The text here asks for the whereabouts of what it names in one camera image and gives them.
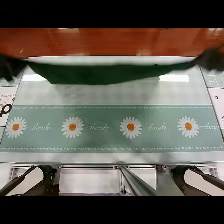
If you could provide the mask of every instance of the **daisy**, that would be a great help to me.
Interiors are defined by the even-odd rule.
[[[66,138],[75,138],[82,133],[83,126],[82,120],[78,117],[69,117],[63,122],[61,130],[64,132],[63,135],[65,135]]]
[[[22,117],[15,117],[8,122],[6,126],[6,135],[8,138],[17,138],[26,130],[26,121]]]
[[[126,135],[126,138],[135,138],[141,134],[142,125],[138,119],[134,117],[126,117],[120,125],[120,131],[123,131],[123,135]]]
[[[182,135],[185,137],[191,138],[197,136],[198,132],[198,124],[193,118],[190,117],[182,117],[178,121],[178,130],[182,132]]]

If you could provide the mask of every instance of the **orange surface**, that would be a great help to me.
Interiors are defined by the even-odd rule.
[[[0,28],[0,52],[17,57],[196,56],[222,43],[223,28]]]

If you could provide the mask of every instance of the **gingham pattern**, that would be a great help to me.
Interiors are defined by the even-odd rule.
[[[224,72],[201,69],[207,87],[224,88]]]
[[[159,77],[106,86],[22,81],[14,105],[211,105],[198,67],[169,74],[189,77],[189,82]],[[30,69],[26,75],[38,76]]]

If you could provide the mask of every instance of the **white daisy flower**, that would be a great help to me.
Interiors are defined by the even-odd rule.
[[[83,130],[83,122],[78,117],[69,117],[63,122],[62,131],[64,132],[63,135],[66,138],[75,138],[82,133]]]
[[[194,136],[197,136],[198,132],[198,124],[193,118],[190,117],[182,117],[178,121],[178,130],[182,132],[182,135],[188,138],[194,138]]]
[[[15,117],[7,123],[6,126],[6,135],[8,138],[17,138],[23,134],[23,131],[26,130],[26,121],[22,117]]]
[[[141,134],[142,125],[138,119],[134,117],[126,117],[120,125],[120,131],[123,131],[123,135],[126,135],[126,138],[135,138]]]

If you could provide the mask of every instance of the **green band with daisies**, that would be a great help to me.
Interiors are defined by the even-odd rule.
[[[14,106],[1,151],[222,151],[212,106]]]

